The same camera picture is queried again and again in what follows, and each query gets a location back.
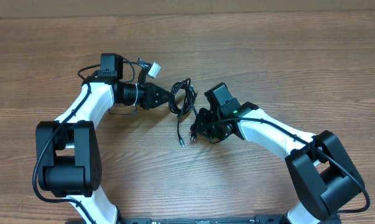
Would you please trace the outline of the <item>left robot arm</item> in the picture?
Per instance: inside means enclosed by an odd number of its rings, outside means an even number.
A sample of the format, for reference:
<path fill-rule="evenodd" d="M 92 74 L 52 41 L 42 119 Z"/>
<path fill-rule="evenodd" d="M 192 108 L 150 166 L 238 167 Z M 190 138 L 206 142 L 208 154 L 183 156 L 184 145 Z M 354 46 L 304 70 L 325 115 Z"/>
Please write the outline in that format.
<path fill-rule="evenodd" d="M 122 223 L 119 208 L 101 186 L 102 163 L 96 128 L 115 104 L 156 108 L 171 100 L 169 91 L 147 82 L 161 66 L 118 54 L 104 53 L 93 73 L 82 78 L 81 92 L 54 121 L 41 121 L 35 130 L 37 160 L 32 188 L 41 201 L 70 203 L 83 223 Z"/>

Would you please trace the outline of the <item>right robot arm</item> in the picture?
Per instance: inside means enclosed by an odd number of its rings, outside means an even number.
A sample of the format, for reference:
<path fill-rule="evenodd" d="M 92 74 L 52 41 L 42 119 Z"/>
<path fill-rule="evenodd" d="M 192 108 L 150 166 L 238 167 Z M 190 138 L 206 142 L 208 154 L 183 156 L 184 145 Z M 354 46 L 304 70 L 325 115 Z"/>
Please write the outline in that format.
<path fill-rule="evenodd" d="M 364 180 L 335 134 L 292 128 L 254 103 L 240 104 L 224 83 L 205 97 L 210 107 L 197 113 L 190 127 L 192 140 L 204 136 L 217 144 L 235 135 L 286 163 L 299 203 L 283 215 L 256 216 L 256 223 L 339 223 L 340 214 L 369 208 Z"/>

